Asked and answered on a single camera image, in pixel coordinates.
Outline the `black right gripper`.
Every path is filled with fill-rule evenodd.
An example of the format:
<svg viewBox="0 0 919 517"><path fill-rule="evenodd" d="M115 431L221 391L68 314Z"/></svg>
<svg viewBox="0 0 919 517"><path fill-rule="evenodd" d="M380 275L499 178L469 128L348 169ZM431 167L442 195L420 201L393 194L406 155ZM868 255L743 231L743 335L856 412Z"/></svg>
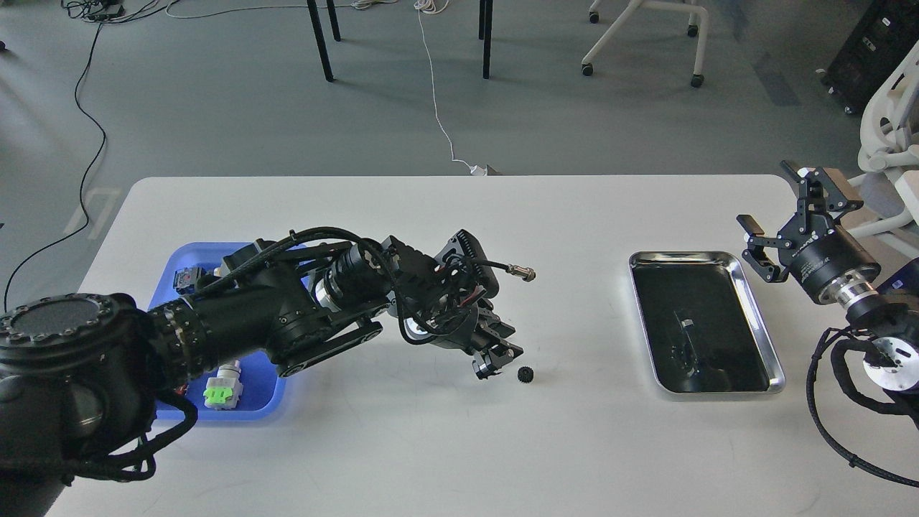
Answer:
<svg viewBox="0 0 919 517"><path fill-rule="evenodd" d="M745 261L769 284L781 284L790 274L815 304L835 302L827 289L851 271L865 281L876 279L880 263L850 233L838 229L842 215L864 206L848 179L836 168L804 167L788 160L780 167L797 190L796 211L774 238L751 215L738 215L746 235ZM767 248L778 249L779 263L768 258Z"/></svg>

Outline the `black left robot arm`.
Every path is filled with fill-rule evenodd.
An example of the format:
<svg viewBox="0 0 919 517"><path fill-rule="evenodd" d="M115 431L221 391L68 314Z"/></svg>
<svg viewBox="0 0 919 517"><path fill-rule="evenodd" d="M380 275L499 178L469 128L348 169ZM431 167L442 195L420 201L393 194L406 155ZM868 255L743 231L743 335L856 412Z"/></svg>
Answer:
<svg viewBox="0 0 919 517"><path fill-rule="evenodd" d="M428 256L390 236L337 227L256 240L220 275L144 311L121 292L72 292L2 315L2 514L42 516L78 478L150 478L158 451L190 431L180 386L262 350L281 377L382 331L394 315L410 344L461 350L486 379L522 356L493 311L495 272L465 230Z"/></svg>

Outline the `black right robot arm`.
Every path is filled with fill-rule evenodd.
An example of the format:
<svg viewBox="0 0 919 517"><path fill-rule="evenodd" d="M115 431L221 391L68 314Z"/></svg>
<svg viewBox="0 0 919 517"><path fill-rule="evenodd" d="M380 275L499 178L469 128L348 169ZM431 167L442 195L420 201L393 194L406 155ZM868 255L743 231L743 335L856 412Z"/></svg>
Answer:
<svg viewBox="0 0 919 517"><path fill-rule="evenodd" d="M916 422L917 292L874 287L879 262L841 225L841 217L864 202L840 171L788 160L779 166L796 191L795 212L776 236L768 236L751 215L738 215L746 235L742 257L769 284L792 277L814 304L837 304L846 311L846 327L827 328L811 356L808 412L821 438L850 467L916 487L915 479L877 467L836 441L818 415L815 386L818 364L828 356L848 399L876 414Z"/></svg>

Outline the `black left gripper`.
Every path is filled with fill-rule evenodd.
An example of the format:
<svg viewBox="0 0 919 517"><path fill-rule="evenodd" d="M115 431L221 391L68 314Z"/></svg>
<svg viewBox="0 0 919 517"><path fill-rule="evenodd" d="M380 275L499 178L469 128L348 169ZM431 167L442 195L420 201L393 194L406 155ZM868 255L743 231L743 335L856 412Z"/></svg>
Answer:
<svg viewBox="0 0 919 517"><path fill-rule="evenodd" d="M503 366L524 354L522 347L508 343L508 338L515 331L513 326L493 313L491 305L479 305L463 317L447 322L431 343L472 355L475 375L485 380L500 374Z"/></svg>

